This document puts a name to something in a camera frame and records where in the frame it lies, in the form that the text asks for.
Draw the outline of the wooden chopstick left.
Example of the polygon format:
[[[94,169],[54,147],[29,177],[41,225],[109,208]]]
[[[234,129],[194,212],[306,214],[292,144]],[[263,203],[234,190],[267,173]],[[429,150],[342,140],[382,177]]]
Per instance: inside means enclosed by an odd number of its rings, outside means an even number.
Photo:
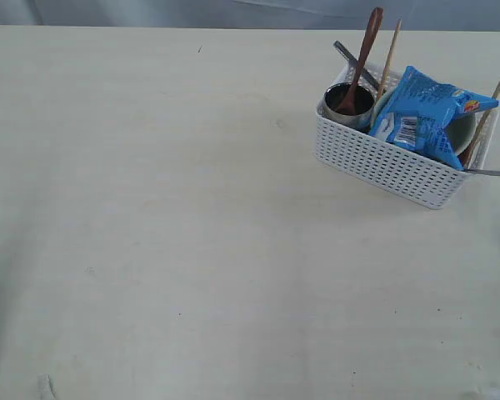
[[[403,20],[400,18],[397,21],[397,25],[395,27],[394,34],[392,36],[391,45],[390,45],[388,53],[387,53],[387,60],[386,60],[386,63],[384,65],[384,69],[383,69],[383,72],[382,72],[382,79],[381,79],[381,82],[380,82],[380,87],[378,89],[377,96],[376,96],[376,102],[375,102],[374,108],[372,110],[371,126],[373,126],[373,124],[375,123],[377,115],[379,113],[379,111],[378,111],[378,105],[382,105],[383,104],[382,97],[384,95],[384,90],[386,88],[385,84],[386,84],[386,81],[387,81],[387,78],[388,78],[388,74],[389,74],[389,70],[390,70],[390,67],[391,67],[391,64],[392,64],[393,53],[394,53],[394,50],[395,50],[395,47],[396,47],[396,42],[398,40],[398,35],[399,35],[400,31],[401,31],[402,23],[403,23]]]

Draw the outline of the white perforated plastic basket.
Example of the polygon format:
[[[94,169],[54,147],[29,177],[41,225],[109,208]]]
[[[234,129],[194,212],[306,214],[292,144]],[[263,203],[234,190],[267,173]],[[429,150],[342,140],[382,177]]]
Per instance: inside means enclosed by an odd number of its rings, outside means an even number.
[[[335,84],[350,83],[356,68],[347,65],[337,76]],[[386,90],[398,85],[402,74],[390,72]],[[377,90],[367,81],[359,86],[369,90],[376,102]],[[410,152],[391,143],[334,122],[323,115],[323,98],[317,105],[316,156],[327,165],[349,173],[367,183],[407,198],[431,209],[443,208],[448,199],[461,187],[469,173],[445,163]],[[496,125],[498,112],[491,109],[476,147],[476,157],[470,168],[482,169]]]

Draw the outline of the wooden chopstick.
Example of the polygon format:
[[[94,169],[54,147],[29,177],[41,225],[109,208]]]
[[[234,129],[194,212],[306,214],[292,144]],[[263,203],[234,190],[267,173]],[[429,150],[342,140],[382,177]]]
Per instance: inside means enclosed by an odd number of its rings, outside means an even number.
[[[403,20],[400,18],[397,21],[397,25],[395,27],[394,34],[392,36],[391,45],[390,45],[388,53],[387,53],[387,60],[386,60],[386,63],[384,65],[384,69],[383,69],[383,72],[382,72],[382,79],[381,79],[381,82],[380,82],[380,87],[378,89],[377,96],[376,96],[376,102],[375,102],[374,108],[372,110],[371,126],[373,126],[373,124],[375,123],[377,115],[379,113],[379,111],[378,111],[378,105],[382,105],[383,104],[382,97],[384,95],[384,90],[386,88],[385,84],[386,84],[386,81],[387,81],[387,78],[388,78],[388,74],[389,74],[389,70],[390,70],[390,67],[391,67],[391,64],[392,64],[393,53],[394,53],[394,50],[395,50],[395,47],[396,47],[396,42],[398,40],[398,35],[399,35],[400,31],[401,31],[402,23],[403,23]]]
[[[500,78],[499,78],[499,80],[497,82],[497,86],[494,89],[492,97],[495,98],[495,99],[498,99],[499,95],[500,95]],[[488,117],[490,116],[490,113],[491,113],[491,109],[485,111],[482,114],[482,116],[480,118],[480,121],[479,121],[479,123],[476,126],[476,130],[475,130],[474,136],[472,138],[472,141],[469,144],[469,145],[473,146],[473,149],[475,151],[476,151],[477,145],[480,142],[480,139],[483,137],[482,130],[483,130],[483,127],[485,125],[485,122],[487,121]]]

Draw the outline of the stainless steel cup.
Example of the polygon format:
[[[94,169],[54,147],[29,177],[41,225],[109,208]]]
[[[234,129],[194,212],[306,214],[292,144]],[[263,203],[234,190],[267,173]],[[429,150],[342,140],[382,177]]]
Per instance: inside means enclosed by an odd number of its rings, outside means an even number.
[[[345,98],[349,93],[350,83],[335,84],[327,89],[323,96],[323,115],[348,128],[367,131],[373,115],[375,99],[365,87],[357,85],[351,102]]]

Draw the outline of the pale green ceramic bowl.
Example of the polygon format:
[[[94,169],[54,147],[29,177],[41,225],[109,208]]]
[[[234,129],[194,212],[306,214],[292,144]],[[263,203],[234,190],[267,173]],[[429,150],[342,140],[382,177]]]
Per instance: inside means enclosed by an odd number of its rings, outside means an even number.
[[[372,128],[376,122],[378,114],[382,111],[383,107],[387,104],[388,100],[393,95],[395,91],[394,88],[386,91],[381,98],[379,98],[372,110],[372,116],[370,120],[370,128]],[[473,140],[473,134],[475,133],[477,126],[476,114],[467,114],[463,117],[452,121],[446,128],[447,138],[451,143],[452,149],[456,155],[462,154],[466,148],[469,146]]]

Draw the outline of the wooden chopstick right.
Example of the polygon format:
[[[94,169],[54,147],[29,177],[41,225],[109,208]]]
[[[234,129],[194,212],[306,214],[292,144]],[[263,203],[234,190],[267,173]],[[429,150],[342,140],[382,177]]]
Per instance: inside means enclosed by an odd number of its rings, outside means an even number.
[[[500,95],[500,78],[499,78],[499,80],[497,82],[497,86],[494,89],[492,97],[495,98],[495,99],[498,99],[499,95]],[[469,145],[473,146],[473,149],[475,151],[476,151],[477,145],[480,142],[480,139],[483,137],[482,130],[483,130],[483,127],[485,125],[485,122],[487,121],[488,117],[490,116],[490,113],[491,113],[491,109],[485,111],[482,114],[482,116],[480,118],[480,121],[479,121],[479,123],[476,126],[476,130],[475,130],[474,136],[472,138],[472,141],[469,144]]]

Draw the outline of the blue snack packet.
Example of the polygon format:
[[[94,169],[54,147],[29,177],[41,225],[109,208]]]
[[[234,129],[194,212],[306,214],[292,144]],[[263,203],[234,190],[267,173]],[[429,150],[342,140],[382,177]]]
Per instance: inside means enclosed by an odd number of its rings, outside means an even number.
[[[446,133],[448,125],[498,104],[493,97],[437,82],[408,66],[376,116],[369,135],[462,171],[463,165]]]

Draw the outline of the white backdrop curtain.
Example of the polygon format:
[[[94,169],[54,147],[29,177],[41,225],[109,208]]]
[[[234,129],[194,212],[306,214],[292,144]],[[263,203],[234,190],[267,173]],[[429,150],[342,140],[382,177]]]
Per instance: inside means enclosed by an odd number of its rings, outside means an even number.
[[[0,24],[357,30],[375,7],[384,29],[500,32],[500,1],[0,1]]]

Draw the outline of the brown wooden plate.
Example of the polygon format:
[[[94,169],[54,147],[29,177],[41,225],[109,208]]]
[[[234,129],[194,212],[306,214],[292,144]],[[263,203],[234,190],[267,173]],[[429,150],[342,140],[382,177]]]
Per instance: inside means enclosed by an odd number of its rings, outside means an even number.
[[[475,160],[476,151],[472,145],[469,145],[460,155],[459,159],[464,169],[469,169]]]

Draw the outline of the brown wooden spoon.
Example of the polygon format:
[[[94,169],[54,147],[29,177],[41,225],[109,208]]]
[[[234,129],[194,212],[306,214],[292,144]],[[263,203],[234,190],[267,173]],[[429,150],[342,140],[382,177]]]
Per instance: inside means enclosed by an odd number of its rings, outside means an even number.
[[[375,7],[372,10],[371,16],[367,23],[367,28],[360,48],[358,66],[356,68],[353,80],[350,83],[347,94],[337,108],[337,112],[342,115],[353,116],[356,115],[356,91],[359,78],[361,77],[362,70],[368,59],[368,55],[373,47],[374,41],[378,34],[379,28],[383,20],[383,9]]]

